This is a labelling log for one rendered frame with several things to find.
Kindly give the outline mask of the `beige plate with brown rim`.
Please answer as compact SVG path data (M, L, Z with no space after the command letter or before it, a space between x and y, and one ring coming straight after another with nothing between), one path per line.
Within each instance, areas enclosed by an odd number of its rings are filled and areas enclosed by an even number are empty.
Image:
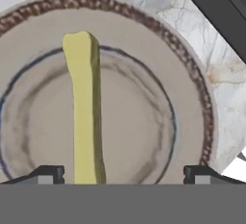
M198 57L169 24L117 0L29 0L0 12L0 182L70 167L67 33L100 44L102 135L111 184L178 184L213 165L217 115Z

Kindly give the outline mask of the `yellow butter stick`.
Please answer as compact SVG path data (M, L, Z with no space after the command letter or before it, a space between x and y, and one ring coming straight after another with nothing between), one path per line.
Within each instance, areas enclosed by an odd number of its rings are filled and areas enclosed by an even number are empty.
M82 31L66 34L62 49L73 88L73 183L104 184L99 44L90 32Z

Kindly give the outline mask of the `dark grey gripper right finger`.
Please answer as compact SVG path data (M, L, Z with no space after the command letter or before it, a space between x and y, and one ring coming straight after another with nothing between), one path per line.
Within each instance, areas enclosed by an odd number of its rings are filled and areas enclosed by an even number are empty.
M184 167L185 185L245 185L245 182L220 175L206 165L186 165Z

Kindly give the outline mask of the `black hob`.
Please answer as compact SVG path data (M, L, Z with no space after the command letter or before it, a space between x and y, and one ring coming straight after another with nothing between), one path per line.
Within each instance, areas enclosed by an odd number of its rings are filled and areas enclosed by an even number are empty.
M246 62L246 0L192 0L236 54Z

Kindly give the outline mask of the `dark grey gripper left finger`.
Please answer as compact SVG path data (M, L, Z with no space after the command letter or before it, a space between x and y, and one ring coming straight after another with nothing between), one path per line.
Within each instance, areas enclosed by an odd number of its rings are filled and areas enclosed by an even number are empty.
M64 183L63 175L63 165L41 165L30 174L4 182L4 185L59 185Z

